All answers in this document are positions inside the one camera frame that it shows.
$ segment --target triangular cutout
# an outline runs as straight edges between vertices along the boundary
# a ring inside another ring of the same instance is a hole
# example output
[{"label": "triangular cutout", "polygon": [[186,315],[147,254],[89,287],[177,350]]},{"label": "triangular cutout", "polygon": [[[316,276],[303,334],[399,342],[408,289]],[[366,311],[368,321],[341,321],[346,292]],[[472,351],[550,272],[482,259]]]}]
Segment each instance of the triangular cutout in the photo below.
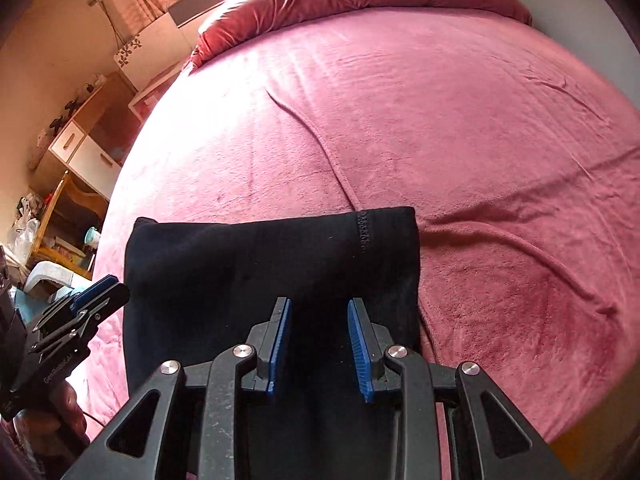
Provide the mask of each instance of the triangular cutout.
[{"label": "triangular cutout", "polygon": [[498,458],[524,453],[531,448],[530,440],[493,394],[482,392],[480,401]]},{"label": "triangular cutout", "polygon": [[129,413],[120,427],[107,441],[107,447],[112,451],[124,453],[133,458],[140,458],[145,453],[146,440],[149,436],[151,423],[154,420],[156,407],[160,400],[160,392],[152,390]]}]

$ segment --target drawer handle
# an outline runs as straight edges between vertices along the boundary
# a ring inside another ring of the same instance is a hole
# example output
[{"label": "drawer handle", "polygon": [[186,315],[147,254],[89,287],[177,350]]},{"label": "drawer handle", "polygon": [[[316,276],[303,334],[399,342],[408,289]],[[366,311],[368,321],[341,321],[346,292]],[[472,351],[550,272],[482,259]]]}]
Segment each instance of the drawer handle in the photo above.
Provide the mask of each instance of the drawer handle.
[{"label": "drawer handle", "polygon": [[69,135],[69,138],[66,140],[65,145],[62,146],[63,150],[66,150],[71,145],[71,143],[73,142],[75,136],[76,136],[76,134]]},{"label": "drawer handle", "polygon": [[109,167],[113,166],[113,162],[111,162],[111,161],[110,161],[110,160],[109,160],[109,159],[104,155],[104,153],[101,153],[101,154],[100,154],[100,158],[104,161],[104,163],[105,163],[107,166],[109,166]]}]

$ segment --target wooden cabinet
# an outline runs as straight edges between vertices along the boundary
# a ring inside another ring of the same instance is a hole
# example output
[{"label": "wooden cabinet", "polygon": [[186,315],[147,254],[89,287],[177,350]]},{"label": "wooden cabinet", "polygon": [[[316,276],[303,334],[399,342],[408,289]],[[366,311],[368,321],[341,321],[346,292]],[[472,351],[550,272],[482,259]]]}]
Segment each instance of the wooden cabinet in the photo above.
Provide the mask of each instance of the wooden cabinet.
[{"label": "wooden cabinet", "polygon": [[95,89],[60,130],[31,179],[31,189],[47,196],[69,170],[85,191],[111,198],[120,164],[129,152],[140,122],[129,109],[134,95],[119,73]]}]

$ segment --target white drawer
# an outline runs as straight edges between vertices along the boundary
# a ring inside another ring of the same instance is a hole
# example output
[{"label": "white drawer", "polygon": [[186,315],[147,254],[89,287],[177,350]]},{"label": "white drawer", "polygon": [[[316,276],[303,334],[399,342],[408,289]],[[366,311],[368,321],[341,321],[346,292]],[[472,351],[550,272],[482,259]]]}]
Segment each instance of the white drawer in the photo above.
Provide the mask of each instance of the white drawer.
[{"label": "white drawer", "polygon": [[91,137],[82,140],[69,167],[107,200],[111,199],[120,166]]},{"label": "white drawer", "polygon": [[55,153],[62,162],[69,162],[76,146],[80,144],[83,137],[84,132],[71,121],[56,137],[56,140],[49,146],[49,149]]}]

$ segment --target wooden chair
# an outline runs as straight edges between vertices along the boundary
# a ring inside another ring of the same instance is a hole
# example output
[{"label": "wooden chair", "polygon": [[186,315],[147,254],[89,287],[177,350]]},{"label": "wooden chair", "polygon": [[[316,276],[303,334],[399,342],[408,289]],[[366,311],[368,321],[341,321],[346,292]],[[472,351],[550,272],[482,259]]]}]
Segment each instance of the wooden chair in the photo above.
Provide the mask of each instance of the wooden chair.
[{"label": "wooden chair", "polygon": [[90,271],[81,269],[81,267],[78,267],[76,264],[74,264],[59,252],[42,246],[42,239],[44,238],[45,232],[47,231],[47,227],[49,225],[49,221],[51,220],[51,216],[53,215],[53,211],[56,208],[56,204],[60,200],[60,197],[63,195],[71,199],[76,204],[96,213],[100,221],[103,221],[104,217],[107,214],[108,202],[97,193],[85,193],[84,191],[78,189],[71,178],[71,174],[68,171],[65,171],[62,180],[60,180],[60,183],[53,193],[53,197],[49,201],[49,204],[47,204],[47,207],[44,210],[44,214],[42,215],[42,220],[40,221],[40,226],[38,227],[38,231],[36,232],[36,236],[31,247],[31,253],[29,255],[29,259],[27,260],[27,267],[31,268],[37,262],[47,260],[60,264],[63,267],[66,267],[67,269],[72,270],[76,274],[82,276],[83,278],[90,280]]}]

